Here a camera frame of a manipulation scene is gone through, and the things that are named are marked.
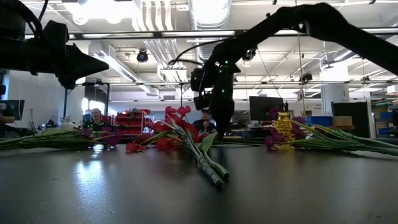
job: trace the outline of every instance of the person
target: person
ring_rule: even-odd
[[[201,111],[201,119],[194,121],[194,127],[200,132],[214,132],[216,126],[210,122],[210,112],[208,110]]]
[[[0,103],[0,137],[6,133],[6,124],[11,124],[15,121],[14,113],[12,108],[6,103]]]
[[[101,120],[102,112],[100,109],[95,108],[91,110],[91,121],[87,121],[84,123],[85,129],[92,128],[93,131],[101,131],[103,127],[111,126],[108,122],[104,122]]]

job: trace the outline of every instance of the table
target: table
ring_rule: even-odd
[[[223,191],[176,152],[0,157],[0,223],[398,223],[395,157],[225,146],[212,158],[230,171]]]

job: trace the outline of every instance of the black cable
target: black cable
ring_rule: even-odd
[[[176,62],[179,62],[179,59],[180,59],[180,57],[181,57],[183,54],[185,54],[185,53],[187,53],[188,51],[193,50],[193,49],[195,49],[195,48],[197,48],[197,47],[201,47],[201,46],[208,45],[208,44],[214,44],[214,43],[222,42],[222,41],[229,40],[229,39],[232,39],[232,38],[235,38],[235,37],[236,37],[236,35],[234,35],[234,36],[232,36],[232,37],[225,38],[225,39],[214,40],[214,41],[205,42],[205,43],[201,43],[201,44],[192,46],[192,47],[188,48],[187,50],[184,50],[183,52],[181,52],[174,60],[171,60],[171,61],[169,62],[169,65],[173,65],[173,64],[175,64]]]
[[[49,4],[49,0],[44,0],[43,9],[42,9],[42,11],[40,12],[40,15],[39,15],[39,21],[40,21],[40,22],[41,22],[42,19],[43,19],[43,16],[44,16],[45,10],[47,9],[47,5],[48,5],[48,4]]]
[[[194,61],[194,60],[189,60],[189,59],[173,59],[173,60],[171,60],[171,61],[169,62],[169,65],[170,65],[170,64],[173,65],[173,64],[175,64],[176,62],[188,62],[188,63],[194,63],[195,65],[203,66],[202,63],[197,62],[197,61]]]
[[[27,25],[28,25],[29,28],[32,30],[32,32],[33,32],[35,38],[39,38],[37,31],[33,28],[33,25],[32,25],[30,22],[28,22]]]

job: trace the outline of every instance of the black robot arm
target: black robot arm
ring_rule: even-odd
[[[234,111],[232,77],[234,72],[239,71],[235,63],[253,46],[282,29],[293,29],[319,40],[336,42],[398,75],[395,59],[398,47],[351,25],[334,7],[326,3],[281,7],[247,32],[218,44],[203,66],[203,83],[206,85],[200,85],[199,90],[195,91],[202,92],[204,87],[212,84],[212,94],[207,97],[210,98],[210,111],[219,137],[224,135]],[[201,98],[199,96],[195,104],[203,102]]]
[[[247,32],[218,44],[207,63],[236,63],[253,45],[282,29],[293,29],[319,40],[335,42],[398,75],[394,56],[398,47],[351,25],[326,3],[281,7]]]

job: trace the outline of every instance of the bouquet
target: bouquet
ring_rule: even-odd
[[[189,112],[191,112],[189,106],[182,106],[177,110],[168,106],[165,109],[165,121],[156,122],[152,127],[157,134],[140,144],[137,142],[128,144],[126,152],[142,151],[147,147],[145,144],[155,144],[156,148],[163,151],[186,150],[195,157],[199,168],[211,181],[221,187],[223,185],[221,177],[228,179],[229,173],[223,166],[212,161],[208,155],[217,133],[199,135],[195,127],[185,121],[185,116]]]
[[[103,128],[99,132],[93,132],[89,129],[67,130],[50,128],[39,134],[0,141],[0,150],[33,149],[38,147],[82,150],[96,144],[116,146],[120,137],[119,131],[111,132],[111,128]]]
[[[368,151],[398,156],[398,146],[375,139],[357,137],[340,129],[333,130],[317,124],[309,126],[304,124],[303,117],[285,119],[285,121],[283,121],[283,118],[279,118],[278,121],[289,122],[291,124],[290,133],[286,134],[274,125],[271,136],[265,138],[268,150],[290,146],[296,149]]]

